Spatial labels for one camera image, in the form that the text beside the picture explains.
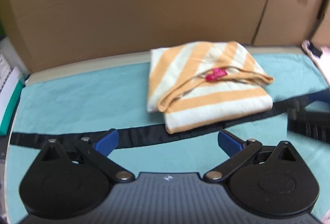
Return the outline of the orange white striped shirt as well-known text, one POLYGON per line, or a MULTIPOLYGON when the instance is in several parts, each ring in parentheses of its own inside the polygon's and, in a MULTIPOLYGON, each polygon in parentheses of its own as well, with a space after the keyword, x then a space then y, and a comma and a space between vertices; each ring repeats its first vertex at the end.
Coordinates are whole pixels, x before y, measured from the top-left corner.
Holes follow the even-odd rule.
POLYGON ((150 51, 147 111, 170 134, 271 110, 274 82, 240 43, 195 41, 150 51))

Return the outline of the teal cloth mat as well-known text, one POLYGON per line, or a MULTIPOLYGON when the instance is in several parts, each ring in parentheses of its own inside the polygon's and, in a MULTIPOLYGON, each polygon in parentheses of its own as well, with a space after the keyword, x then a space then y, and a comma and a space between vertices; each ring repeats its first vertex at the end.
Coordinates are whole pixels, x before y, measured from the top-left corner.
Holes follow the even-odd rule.
MULTIPOLYGON (((274 77, 267 92, 274 101, 325 89, 327 83, 313 62, 302 54, 255 54, 263 70, 274 77)), ((147 112, 149 64, 97 70, 27 86, 22 91, 14 131, 61 135, 143 127, 163 122, 147 112)), ((329 145, 287 131, 281 114, 229 128, 241 139, 265 145, 290 141, 310 167, 320 186, 313 214, 329 210, 329 145)), ((135 174, 140 172, 205 173, 227 159, 217 133, 156 146, 118 149, 110 159, 135 174)))

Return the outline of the large brown cardboard box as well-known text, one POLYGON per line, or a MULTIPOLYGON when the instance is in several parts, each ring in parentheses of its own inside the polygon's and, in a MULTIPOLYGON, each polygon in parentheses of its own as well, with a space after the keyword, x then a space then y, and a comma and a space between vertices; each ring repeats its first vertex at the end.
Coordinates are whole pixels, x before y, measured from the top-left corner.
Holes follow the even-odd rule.
POLYGON ((266 0, 1 0, 30 72, 191 41, 248 44, 266 0))

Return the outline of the small black box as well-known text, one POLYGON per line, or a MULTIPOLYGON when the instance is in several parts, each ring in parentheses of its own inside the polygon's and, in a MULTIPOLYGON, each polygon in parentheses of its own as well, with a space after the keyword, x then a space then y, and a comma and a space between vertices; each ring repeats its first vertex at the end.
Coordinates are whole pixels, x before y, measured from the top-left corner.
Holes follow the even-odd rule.
POLYGON ((316 56, 317 58, 320 58, 323 54, 323 52, 317 47, 315 47, 313 43, 309 43, 308 49, 312 53, 312 55, 316 56))

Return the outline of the white perforated basket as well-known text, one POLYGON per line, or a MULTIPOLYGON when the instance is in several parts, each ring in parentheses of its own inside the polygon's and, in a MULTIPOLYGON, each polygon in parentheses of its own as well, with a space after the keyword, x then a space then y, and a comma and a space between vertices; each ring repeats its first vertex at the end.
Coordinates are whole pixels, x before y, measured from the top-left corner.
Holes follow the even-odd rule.
POLYGON ((13 68, 5 55, 0 53, 0 92, 3 90, 5 83, 7 82, 13 68))

